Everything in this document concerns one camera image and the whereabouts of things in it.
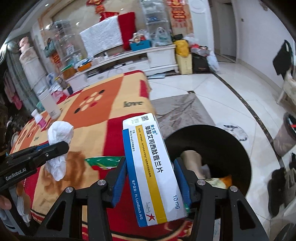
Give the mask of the white tissue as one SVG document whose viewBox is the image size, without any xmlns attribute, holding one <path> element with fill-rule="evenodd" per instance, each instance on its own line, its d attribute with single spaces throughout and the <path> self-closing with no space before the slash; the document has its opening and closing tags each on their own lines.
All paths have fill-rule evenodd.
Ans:
<svg viewBox="0 0 296 241">
<path fill-rule="evenodd" d="M 71 140 L 74 136 L 74 126 L 66 121 L 55 121 L 48 129 L 48 142 L 52 149 L 46 161 L 45 168 L 55 181 L 60 181 L 66 174 L 66 158 Z"/>
</svg>

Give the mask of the black round trash bin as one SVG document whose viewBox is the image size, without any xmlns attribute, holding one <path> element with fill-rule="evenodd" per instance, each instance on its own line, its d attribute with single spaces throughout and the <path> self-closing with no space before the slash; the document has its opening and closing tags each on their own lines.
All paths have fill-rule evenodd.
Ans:
<svg viewBox="0 0 296 241">
<path fill-rule="evenodd" d="M 232 185 L 246 196 L 251 182 L 248 154 L 237 138 L 211 125 L 186 126 L 165 138 L 166 148 L 173 162 L 181 153 L 192 150 L 201 155 L 212 178 L 231 176 Z"/>
</svg>

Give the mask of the glass display shelf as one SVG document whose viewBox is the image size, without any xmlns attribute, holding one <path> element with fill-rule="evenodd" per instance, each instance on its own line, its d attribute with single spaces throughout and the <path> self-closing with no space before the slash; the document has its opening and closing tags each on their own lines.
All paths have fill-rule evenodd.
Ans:
<svg viewBox="0 0 296 241">
<path fill-rule="evenodd" d="M 144 13 L 144 22 L 150 35 L 154 35 L 159 27 L 170 32 L 170 21 L 164 1 L 144 0 L 140 1 Z"/>
</svg>

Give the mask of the grey floor rug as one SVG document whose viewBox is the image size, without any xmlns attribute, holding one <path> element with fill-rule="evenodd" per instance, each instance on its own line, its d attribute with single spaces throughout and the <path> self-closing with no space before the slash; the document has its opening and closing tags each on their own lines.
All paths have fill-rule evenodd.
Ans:
<svg viewBox="0 0 296 241">
<path fill-rule="evenodd" d="M 205 107 L 193 93 L 155 99 L 151 101 L 163 138 L 192 125 L 215 123 Z"/>
</svg>

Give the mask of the white TV cabinet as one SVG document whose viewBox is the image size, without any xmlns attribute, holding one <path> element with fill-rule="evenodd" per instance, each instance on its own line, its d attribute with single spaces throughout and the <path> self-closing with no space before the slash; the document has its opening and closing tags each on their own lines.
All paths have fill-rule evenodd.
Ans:
<svg viewBox="0 0 296 241">
<path fill-rule="evenodd" d="M 119 74 L 140 70 L 146 76 L 174 71 L 179 73 L 175 45 L 127 51 L 109 57 L 66 80 L 74 92 Z"/>
</svg>

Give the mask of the white cloth covered TV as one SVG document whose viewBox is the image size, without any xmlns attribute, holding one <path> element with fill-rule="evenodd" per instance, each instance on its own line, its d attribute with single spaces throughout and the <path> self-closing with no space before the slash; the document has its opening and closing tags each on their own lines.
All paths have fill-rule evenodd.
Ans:
<svg viewBox="0 0 296 241">
<path fill-rule="evenodd" d="M 123 45 L 118 16 L 107 18 L 79 33 L 88 56 Z"/>
</svg>

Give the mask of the brown paper cup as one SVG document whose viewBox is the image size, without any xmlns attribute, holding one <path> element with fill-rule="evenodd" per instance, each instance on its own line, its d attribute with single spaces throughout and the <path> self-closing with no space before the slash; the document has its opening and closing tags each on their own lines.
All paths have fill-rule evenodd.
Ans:
<svg viewBox="0 0 296 241">
<path fill-rule="evenodd" d="M 187 150 L 182 152 L 181 159 L 185 167 L 193 171 L 198 179 L 206 179 L 202 169 L 202 157 L 200 154 L 193 150 Z"/>
</svg>

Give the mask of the small white pink bottle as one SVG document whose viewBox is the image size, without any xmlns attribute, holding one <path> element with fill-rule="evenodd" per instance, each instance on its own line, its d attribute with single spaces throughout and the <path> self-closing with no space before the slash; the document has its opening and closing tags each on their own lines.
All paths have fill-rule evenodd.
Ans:
<svg viewBox="0 0 296 241">
<path fill-rule="evenodd" d="M 35 109 L 32 113 L 31 116 L 34 118 L 36 124 L 40 127 L 40 128 L 44 128 L 46 126 L 46 121 L 43 118 L 43 116 L 38 112 L 37 109 Z"/>
</svg>

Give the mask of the white floral chair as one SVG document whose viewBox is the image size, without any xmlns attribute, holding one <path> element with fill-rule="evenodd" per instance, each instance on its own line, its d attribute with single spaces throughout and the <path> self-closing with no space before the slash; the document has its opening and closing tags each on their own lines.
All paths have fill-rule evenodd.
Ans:
<svg viewBox="0 0 296 241">
<path fill-rule="evenodd" d="M 293 105 L 295 105 L 295 80 L 292 77 L 291 68 L 289 68 L 285 74 L 284 84 L 276 103 L 280 104 L 280 102 L 286 97 L 288 97 L 292 101 Z"/>
</svg>

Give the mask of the white thermos bottle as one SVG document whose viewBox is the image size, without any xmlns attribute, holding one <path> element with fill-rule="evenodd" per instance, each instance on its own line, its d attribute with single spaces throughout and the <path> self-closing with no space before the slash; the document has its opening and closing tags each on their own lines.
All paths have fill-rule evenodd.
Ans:
<svg viewBox="0 0 296 241">
<path fill-rule="evenodd" d="M 39 100 L 51 119 L 56 120 L 61 115 L 60 108 L 48 89 L 39 95 Z"/>
</svg>

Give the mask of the black boots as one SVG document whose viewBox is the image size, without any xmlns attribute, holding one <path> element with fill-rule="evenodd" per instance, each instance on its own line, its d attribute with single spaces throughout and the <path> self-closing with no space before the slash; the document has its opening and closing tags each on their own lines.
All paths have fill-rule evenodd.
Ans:
<svg viewBox="0 0 296 241">
<path fill-rule="evenodd" d="M 273 171 L 267 184 L 268 210 L 272 217 L 278 215 L 282 204 L 287 207 L 295 198 L 295 153 L 291 154 L 291 158 L 290 169 Z"/>
</svg>

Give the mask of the green red torn wrapper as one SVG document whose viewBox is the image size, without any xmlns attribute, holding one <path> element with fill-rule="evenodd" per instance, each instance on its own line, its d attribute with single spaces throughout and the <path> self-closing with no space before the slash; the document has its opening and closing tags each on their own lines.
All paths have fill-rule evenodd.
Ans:
<svg viewBox="0 0 296 241">
<path fill-rule="evenodd" d="M 116 168 L 123 157 L 121 156 L 100 156 L 87 158 L 85 161 L 93 170 L 108 170 Z"/>
</svg>

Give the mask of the red chinese knot decoration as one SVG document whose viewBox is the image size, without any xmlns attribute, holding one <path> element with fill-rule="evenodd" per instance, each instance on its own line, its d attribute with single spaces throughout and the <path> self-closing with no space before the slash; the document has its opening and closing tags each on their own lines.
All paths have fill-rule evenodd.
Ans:
<svg viewBox="0 0 296 241">
<path fill-rule="evenodd" d="M 100 14 L 105 11 L 104 0 L 87 0 L 86 6 L 95 6 L 95 13 Z"/>
</svg>

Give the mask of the white blue medicine box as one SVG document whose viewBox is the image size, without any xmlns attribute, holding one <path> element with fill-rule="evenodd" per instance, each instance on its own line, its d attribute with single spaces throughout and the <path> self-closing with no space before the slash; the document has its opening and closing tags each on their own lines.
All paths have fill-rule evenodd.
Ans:
<svg viewBox="0 0 296 241">
<path fill-rule="evenodd" d="M 146 113 L 123 121 L 122 138 L 135 215 L 140 227 L 187 216 L 157 119 Z"/>
</svg>

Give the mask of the orange bread wrapper bag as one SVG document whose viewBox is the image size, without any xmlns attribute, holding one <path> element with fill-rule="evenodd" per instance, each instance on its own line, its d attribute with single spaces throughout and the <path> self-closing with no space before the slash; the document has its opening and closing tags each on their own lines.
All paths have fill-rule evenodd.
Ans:
<svg viewBox="0 0 296 241">
<path fill-rule="evenodd" d="M 223 178 L 210 178 L 210 179 L 206 179 L 205 181 L 211 184 L 213 187 L 222 188 L 222 189 L 228 189 L 230 186 L 232 186 L 231 175 L 228 175 Z"/>
</svg>

